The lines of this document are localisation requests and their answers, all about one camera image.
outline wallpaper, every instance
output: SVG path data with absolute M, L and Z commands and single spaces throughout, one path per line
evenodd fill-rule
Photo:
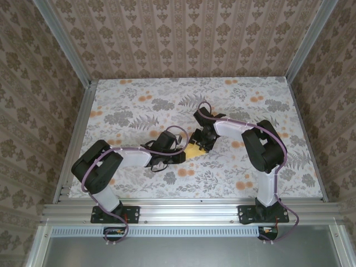
M 284 76 L 322 0 L 50 0 L 94 79 Z
M 198 104 L 209 101 L 212 114 L 257 123 L 269 120 L 288 148 L 288 162 L 278 182 L 281 197 L 322 197 L 309 149 L 285 77 L 160 78 L 100 80 L 85 131 L 81 154 L 98 139 L 112 146 L 138 147 L 155 140 L 171 125 L 191 135 Z M 175 129 L 171 130 L 185 135 Z M 124 198 L 240 198 L 257 196 L 259 172 L 252 166 L 241 135 L 219 137 L 204 155 L 150 168 L 119 168 L 111 179 Z M 70 197 L 88 197 L 74 178 Z
M 0 266 L 21 266 L 51 203 L 83 88 L 32 1 L 0 1 Z
M 331 201 L 356 246 L 356 1 L 340 0 L 292 84 Z

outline patterned wallpaper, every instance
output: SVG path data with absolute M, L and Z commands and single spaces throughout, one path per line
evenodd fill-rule
M 356 0 L 339 0 L 292 84 L 324 185 L 356 248 Z
M 52 202 L 83 88 L 32 1 L 0 1 L 0 266 L 21 266 Z
M 50 0 L 92 79 L 283 76 L 322 0 Z

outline yellow object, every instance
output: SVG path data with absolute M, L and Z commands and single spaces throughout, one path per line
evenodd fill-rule
M 185 159 L 191 159 L 192 157 L 198 157 L 201 155 L 205 155 L 205 150 L 201 149 L 199 150 L 199 147 L 197 145 L 193 144 L 188 144 L 187 148 L 184 150 L 185 152 Z

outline table surface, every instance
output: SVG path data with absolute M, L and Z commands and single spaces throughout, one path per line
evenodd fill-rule
M 81 154 L 98 139 L 112 146 L 138 147 L 170 125 L 192 134 L 200 128 L 193 114 L 203 100 L 211 103 L 214 114 L 251 123 L 269 120 L 288 150 L 288 162 L 279 174 L 280 196 L 322 197 L 284 77 L 100 80 Z M 244 144 L 221 137 L 206 155 L 158 173 L 149 168 L 121 168 L 110 184 L 124 198 L 255 197 L 256 173 Z M 73 179 L 70 197 L 88 197 L 77 179 Z

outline purple cable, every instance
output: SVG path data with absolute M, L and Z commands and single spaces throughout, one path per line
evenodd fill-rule
M 265 128 L 262 128 L 258 125 L 255 125 L 255 124 L 252 124 L 252 123 L 247 123 L 247 122 L 243 122 L 243 121 L 238 121 L 238 120 L 233 120 L 231 118 L 211 118 L 211 117 L 207 117 L 205 116 L 203 113 L 201 113 L 201 111 L 199 110 L 200 106 L 202 104 L 207 104 L 210 108 L 210 113 L 211 113 L 211 105 L 207 102 L 207 101 L 203 101 L 201 102 L 199 105 L 198 105 L 198 113 L 200 114 L 200 116 L 202 116 L 203 118 L 206 118 L 206 119 L 209 119 L 209 120 L 214 120 L 214 121 L 229 121 L 229 122 L 233 122 L 233 123 L 236 123 L 236 124 L 240 124 L 240 125 L 244 125 L 244 126 L 250 126 L 250 127 L 254 127 L 254 128 L 257 128 L 259 129 L 260 131 L 262 132 L 265 132 L 266 134 L 268 134 L 270 137 L 272 137 L 277 143 L 278 145 L 280 145 L 281 149 L 283 150 L 283 154 L 284 154 L 284 160 L 283 160 L 283 163 L 281 165 L 279 165 L 279 167 L 275 170 L 274 172 L 274 196 L 275 198 L 277 199 L 278 203 L 285 209 L 287 209 L 288 211 L 290 211 L 291 213 L 294 214 L 294 216 L 296 217 L 296 221 L 295 221 L 295 224 L 293 225 L 293 227 L 283 236 L 281 236 L 280 238 L 277 238 L 275 240 L 270 240 L 269 238 L 267 238 L 266 236 L 264 235 L 261 235 L 264 239 L 266 239 L 267 241 L 269 242 L 278 242 L 284 238 L 286 238 L 288 235 L 290 235 L 294 229 L 296 228 L 296 226 L 299 224 L 299 216 L 298 214 L 291 210 L 289 207 L 287 207 L 286 205 L 284 205 L 279 197 L 278 197 L 278 193 L 277 193 L 277 190 L 278 190 L 278 187 L 277 187 L 277 182 L 278 182 L 278 172 L 279 170 L 286 164 L 287 162 L 287 158 L 288 158 L 288 154 L 287 154 L 287 150 L 285 149 L 283 143 L 278 139 L 278 137 L 276 137 L 273 133 L 271 133 L 270 131 L 266 130 Z
M 83 180 L 82 180 L 82 183 L 81 183 L 82 191 L 85 192 L 85 193 L 88 193 L 89 196 L 92 198 L 92 200 L 94 200 L 94 202 L 100 207 L 100 209 L 101 209 L 103 212 L 105 212 L 106 214 L 111 215 L 111 216 L 113 216 L 113 217 L 115 217 L 115 218 L 118 218 L 123 224 L 125 224 L 125 227 L 126 227 L 125 233 L 123 234 L 123 236 L 121 237 L 121 239 L 118 240 L 118 242 L 121 242 L 121 241 L 127 236 L 128 230 L 129 230 L 129 228 L 128 228 L 128 223 L 127 223 L 125 220 L 123 220 L 120 216 L 118 216 L 118 215 L 116 215 L 116 214 L 114 214 L 114 213 L 111 213 L 111 212 L 109 212 L 108 210 L 106 210 L 102 205 L 100 205 L 100 203 L 95 199 L 95 197 L 94 197 L 92 194 L 90 194 L 90 193 L 88 192 L 88 190 L 85 189 L 84 185 L 85 185 L 85 182 L 86 182 L 86 180 L 87 180 L 87 178 L 88 178 L 88 176 L 89 176 L 89 173 L 94 169 L 94 167 L 97 165 L 97 163 L 98 163 L 103 157 L 105 157 L 105 156 L 106 156 L 107 154 L 109 154 L 110 152 L 117 151 L 117 150 L 120 150 L 120 151 L 124 151 L 124 150 L 125 150 L 125 151 L 142 151 L 142 152 L 147 152 L 147 153 L 152 153 L 152 154 L 157 154 L 157 155 L 162 155 L 162 156 L 174 156 L 174 155 L 178 155 L 178 154 L 184 152 L 184 150 L 187 148 L 187 146 L 188 146 L 188 144 L 189 144 L 189 135 L 188 135 L 187 131 L 184 130 L 182 127 L 178 126 L 178 125 L 169 126 L 169 127 L 166 129 L 166 131 L 169 130 L 169 129 L 171 129 L 171 128 L 178 128 L 178 129 L 182 130 L 182 131 L 184 132 L 186 138 L 187 138 L 186 144 L 185 144 L 185 146 L 184 146 L 181 150 L 179 150 L 179 151 L 177 151 L 177 152 L 174 152 L 174 153 L 162 153 L 162 152 L 151 151 L 151 150 L 148 150 L 148 149 L 142 149 L 142 148 L 140 148 L 140 147 L 122 147 L 122 148 L 120 148 L 120 147 L 113 147 L 113 148 L 111 148 L 111 149 L 105 151 L 103 154 L 101 154 L 101 155 L 93 162 L 93 164 L 89 167 L 89 169 L 87 170 L 87 172 L 85 173 L 85 175 L 84 175 L 84 177 L 83 177 Z M 107 230 L 107 231 L 105 232 L 105 236 L 104 236 L 105 241 L 107 242 L 107 244 L 108 244 L 108 243 L 118 243 L 118 242 L 111 242 L 111 241 L 109 241 L 109 240 L 107 239 L 107 234 L 108 234 L 109 232 L 111 232 L 111 231 L 114 231 L 114 229 L 109 229 L 109 230 Z

